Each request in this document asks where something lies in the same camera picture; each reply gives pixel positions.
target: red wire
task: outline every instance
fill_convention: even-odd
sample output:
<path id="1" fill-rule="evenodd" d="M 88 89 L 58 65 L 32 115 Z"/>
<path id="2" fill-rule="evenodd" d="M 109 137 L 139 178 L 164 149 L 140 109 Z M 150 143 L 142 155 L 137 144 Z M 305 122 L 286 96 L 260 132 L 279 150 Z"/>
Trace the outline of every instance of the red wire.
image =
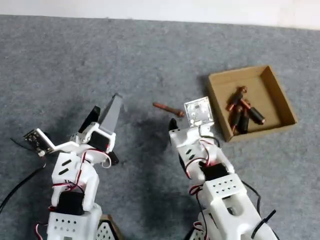
<path id="1" fill-rule="evenodd" d="M 38 240 L 44 240 L 44 239 L 42 238 L 42 236 L 40 235 L 40 233 L 38 232 L 38 227 L 39 227 L 39 225 L 47 226 L 48 224 L 37 223 L 37 224 L 35 225 L 35 228 L 34 228 L 34 232 L 35 232 Z"/>
<path id="2" fill-rule="evenodd" d="M 201 231 L 201 232 L 204 231 L 203 229 L 197 228 L 197 226 L 202 226 L 202 223 L 201 223 L 201 222 L 199 222 L 199 221 L 194 222 L 194 223 L 193 223 L 193 228 L 196 229 L 196 230 L 198 230 L 198 231 Z"/>
<path id="3" fill-rule="evenodd" d="M 95 152 L 103 153 L 103 154 L 105 154 L 105 155 L 108 156 L 108 154 L 106 154 L 104 151 L 101 151 L 101 150 L 98 150 L 98 149 L 95 149 L 95 148 L 89 148 L 89 149 L 87 149 L 87 150 L 83 153 L 83 155 L 82 155 L 81 164 L 80 164 L 79 172 L 78 172 L 78 174 L 77 174 L 77 178 L 76 178 L 76 181 L 75 181 L 75 185 L 74 185 L 73 187 L 71 187 L 71 188 L 69 189 L 69 191 L 74 190 L 74 189 L 78 186 L 78 184 L 79 184 L 80 176 L 81 176 L 81 173 L 82 173 L 82 170 L 81 170 L 82 164 L 83 164 L 83 163 L 85 162 L 85 160 L 86 160 L 86 154 L 87 154 L 88 151 L 95 151 Z"/>

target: cylindrical battery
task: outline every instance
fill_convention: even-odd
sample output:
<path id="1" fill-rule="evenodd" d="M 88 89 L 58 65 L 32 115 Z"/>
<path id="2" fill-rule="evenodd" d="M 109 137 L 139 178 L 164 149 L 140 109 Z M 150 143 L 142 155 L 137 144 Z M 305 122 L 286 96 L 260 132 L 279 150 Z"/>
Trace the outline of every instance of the cylindrical battery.
<path id="1" fill-rule="evenodd" d="M 247 134 L 248 133 L 248 126 L 249 126 L 249 115 L 247 109 L 243 109 L 241 112 L 240 121 L 238 124 L 238 131 L 241 134 Z"/>
<path id="2" fill-rule="evenodd" d="M 256 124 L 263 125 L 266 121 L 265 117 L 262 116 L 262 114 L 258 112 L 258 110 L 255 109 L 254 107 L 251 107 L 249 109 L 249 115 Z"/>
<path id="3" fill-rule="evenodd" d="M 240 118 L 241 118 L 241 112 L 242 112 L 242 106 L 238 105 L 236 106 L 236 110 L 231 116 L 231 121 L 230 121 L 230 127 L 233 133 L 235 133 L 236 127 L 239 124 Z"/>
<path id="4" fill-rule="evenodd" d="M 265 117 L 254 107 L 252 107 L 248 100 L 240 99 L 240 102 L 248 110 L 250 118 L 256 123 L 263 125 L 266 121 Z"/>

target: white plastic part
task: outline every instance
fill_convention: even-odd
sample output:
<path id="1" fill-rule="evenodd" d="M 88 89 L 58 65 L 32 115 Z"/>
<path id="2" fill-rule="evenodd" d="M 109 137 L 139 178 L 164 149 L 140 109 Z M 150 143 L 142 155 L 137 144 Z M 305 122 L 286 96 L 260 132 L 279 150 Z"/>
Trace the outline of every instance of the white plastic part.
<path id="1" fill-rule="evenodd" d="M 217 240 L 249 240 L 262 219 L 239 176 L 234 173 L 206 181 L 202 191 L 202 196 L 205 196 L 204 205 L 208 206 L 207 210 L 214 220 L 207 222 L 214 234 L 209 237 Z M 254 239 L 277 240 L 267 224 L 261 226 Z"/>
<path id="2" fill-rule="evenodd" d="M 96 232 L 95 240 L 116 240 L 108 222 L 102 222 Z"/>
<path id="3" fill-rule="evenodd" d="M 61 184 L 66 181 L 76 183 L 80 166 L 81 175 L 78 184 L 85 189 L 82 207 L 84 211 L 90 211 L 94 205 L 99 185 L 99 176 L 90 163 L 84 161 L 81 165 L 81 158 L 75 153 L 62 152 L 56 161 L 52 182 L 53 184 Z M 51 204 L 54 207 L 58 205 L 60 194 L 65 190 L 67 190 L 66 186 L 57 186 L 53 189 Z"/>
<path id="4" fill-rule="evenodd" d="M 199 127 L 191 127 L 186 129 L 171 130 L 169 131 L 171 143 L 175 146 L 174 149 L 177 150 L 177 153 L 180 155 L 184 165 L 186 165 L 193 158 L 207 158 L 208 155 L 203 147 L 204 145 L 209 152 L 210 163 L 222 163 L 226 167 L 227 171 L 233 174 L 235 169 L 224 155 L 221 148 L 215 145 L 213 139 L 201 138 L 200 136 L 201 132 L 202 136 L 213 137 L 213 133 L 210 132 L 212 124 L 212 122 L 204 124 L 200 126 L 201 129 L 199 129 Z M 191 163 L 187 168 L 187 172 L 189 176 L 195 180 L 196 184 L 203 183 L 205 181 L 205 175 L 201 171 L 198 162 Z"/>
<path id="5" fill-rule="evenodd" d="M 193 233 L 191 234 L 190 240 L 205 240 L 205 232 L 199 231 L 199 230 L 193 230 Z"/>
<path id="6" fill-rule="evenodd" d="M 94 240 L 102 215 L 101 207 L 94 204 L 84 215 L 70 215 L 51 212 L 47 227 L 47 240 Z"/>
<path id="7" fill-rule="evenodd" d="M 214 122 L 207 96 L 186 102 L 184 109 L 191 128 Z"/>
<path id="8" fill-rule="evenodd" d="M 112 152 L 114 149 L 115 143 L 116 143 L 116 133 L 113 132 L 112 134 L 109 134 L 103 130 L 100 129 L 100 125 L 97 122 L 92 122 L 84 131 L 83 133 L 77 133 L 78 141 L 80 144 L 87 144 L 90 139 L 93 132 L 97 132 L 100 135 L 106 137 L 109 139 L 109 144 L 107 146 L 106 152 Z"/>
<path id="9" fill-rule="evenodd" d="M 216 199 L 223 199 L 238 193 L 246 194 L 247 189 L 236 173 L 229 174 L 211 181 L 205 181 L 203 192 L 207 201 L 214 202 Z"/>

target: copper bolt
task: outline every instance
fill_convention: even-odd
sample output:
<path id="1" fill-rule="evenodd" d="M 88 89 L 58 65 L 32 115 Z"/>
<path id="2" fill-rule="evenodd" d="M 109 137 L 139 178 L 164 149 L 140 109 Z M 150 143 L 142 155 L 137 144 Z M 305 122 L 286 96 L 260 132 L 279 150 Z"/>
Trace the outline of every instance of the copper bolt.
<path id="1" fill-rule="evenodd" d="M 164 104 L 161 104 L 158 102 L 154 102 L 152 105 L 156 108 L 165 110 L 169 113 L 173 113 L 173 114 L 177 115 L 179 118 L 183 118 L 185 116 L 185 113 L 179 109 L 175 109 L 175 108 L 169 107 L 167 105 L 164 105 Z"/>
<path id="2" fill-rule="evenodd" d="M 227 111 L 230 112 L 235 105 L 238 104 L 239 100 L 243 97 L 243 94 L 247 93 L 248 88 L 246 86 L 238 87 L 236 92 L 231 97 L 231 100 L 229 102 L 229 105 L 227 106 Z"/>

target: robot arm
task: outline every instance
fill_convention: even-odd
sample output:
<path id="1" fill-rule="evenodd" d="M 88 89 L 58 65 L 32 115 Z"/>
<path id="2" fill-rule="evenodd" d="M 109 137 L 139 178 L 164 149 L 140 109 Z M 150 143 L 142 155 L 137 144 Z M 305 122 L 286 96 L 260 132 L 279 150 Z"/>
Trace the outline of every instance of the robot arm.
<path id="1" fill-rule="evenodd" d="M 210 127 L 214 123 L 208 99 L 185 103 L 185 110 L 190 128 L 179 129 L 173 119 L 169 135 L 182 168 L 195 183 L 189 193 L 196 195 L 204 206 L 190 239 L 277 240 L 266 223 L 259 226 L 262 219 L 247 189 L 213 141 Z"/>
<path id="2" fill-rule="evenodd" d="M 79 131 L 71 136 L 70 141 L 60 145 L 54 145 L 38 128 L 24 136 L 40 156 L 62 151 L 51 176 L 53 194 L 48 240 L 64 240 L 66 237 L 94 240 L 107 236 L 105 233 L 100 237 L 97 233 L 102 210 L 95 203 L 99 176 L 94 165 L 109 168 L 118 162 L 112 151 L 121 105 L 122 97 L 116 94 L 101 115 L 100 108 L 95 106 Z M 109 231 L 109 237 L 116 239 L 112 231 Z"/>

